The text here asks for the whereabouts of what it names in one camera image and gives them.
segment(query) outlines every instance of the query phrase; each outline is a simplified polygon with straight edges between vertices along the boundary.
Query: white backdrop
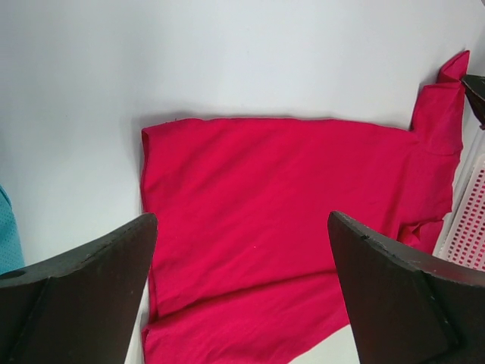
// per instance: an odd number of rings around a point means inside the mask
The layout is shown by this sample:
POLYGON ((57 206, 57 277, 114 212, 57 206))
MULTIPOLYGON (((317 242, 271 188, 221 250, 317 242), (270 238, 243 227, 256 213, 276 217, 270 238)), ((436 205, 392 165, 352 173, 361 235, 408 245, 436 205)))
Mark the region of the white backdrop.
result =
MULTIPOLYGON (((26 261, 139 214, 143 126, 294 115, 408 127, 419 86, 463 49, 485 72, 480 0, 4 0, 0 183, 26 261)), ((356 362, 348 329, 328 342, 301 362, 356 362)), ((127 361, 140 357, 135 335, 127 361)))

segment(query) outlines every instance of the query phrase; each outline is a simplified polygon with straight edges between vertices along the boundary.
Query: white plastic basket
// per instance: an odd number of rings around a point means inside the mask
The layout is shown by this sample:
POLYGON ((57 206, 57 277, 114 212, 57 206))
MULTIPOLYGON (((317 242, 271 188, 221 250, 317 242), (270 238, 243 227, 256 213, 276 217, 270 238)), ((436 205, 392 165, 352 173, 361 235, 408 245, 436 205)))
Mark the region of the white plastic basket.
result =
POLYGON ((475 163, 438 256, 449 262, 485 271, 485 154, 475 163))

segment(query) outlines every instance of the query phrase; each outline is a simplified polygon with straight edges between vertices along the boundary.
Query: t-shirt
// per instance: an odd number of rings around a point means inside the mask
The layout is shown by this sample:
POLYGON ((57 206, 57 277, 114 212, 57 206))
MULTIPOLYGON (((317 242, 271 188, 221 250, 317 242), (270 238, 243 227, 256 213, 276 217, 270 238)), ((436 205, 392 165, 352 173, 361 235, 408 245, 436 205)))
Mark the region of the t-shirt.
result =
POLYGON ((468 57, 422 89, 410 131, 288 118, 143 130, 143 205, 158 218, 146 362, 287 363, 347 325, 333 210, 431 253, 452 207, 468 57))
POLYGON ((0 275, 22 267, 23 256, 17 223, 10 199, 0 186, 0 275))

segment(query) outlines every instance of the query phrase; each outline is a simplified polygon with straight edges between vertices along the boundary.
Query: teal fabric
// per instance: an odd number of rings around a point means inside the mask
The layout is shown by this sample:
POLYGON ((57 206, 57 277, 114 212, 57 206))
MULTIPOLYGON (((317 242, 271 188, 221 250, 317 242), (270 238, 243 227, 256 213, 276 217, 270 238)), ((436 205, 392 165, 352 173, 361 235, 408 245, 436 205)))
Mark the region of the teal fabric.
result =
POLYGON ((7 193, 0 186, 0 275, 23 266, 17 223, 7 193))

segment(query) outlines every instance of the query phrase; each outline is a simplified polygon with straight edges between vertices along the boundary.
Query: red fabric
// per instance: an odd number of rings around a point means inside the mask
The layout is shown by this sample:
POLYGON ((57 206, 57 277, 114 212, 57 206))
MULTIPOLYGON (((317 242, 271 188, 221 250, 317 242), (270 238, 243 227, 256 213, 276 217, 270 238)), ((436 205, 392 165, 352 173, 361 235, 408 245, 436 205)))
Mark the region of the red fabric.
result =
POLYGON ((413 131, 257 118, 145 129, 142 197, 159 223, 146 362, 286 363, 346 325, 332 210, 430 253, 452 204, 468 56, 422 90, 413 131))

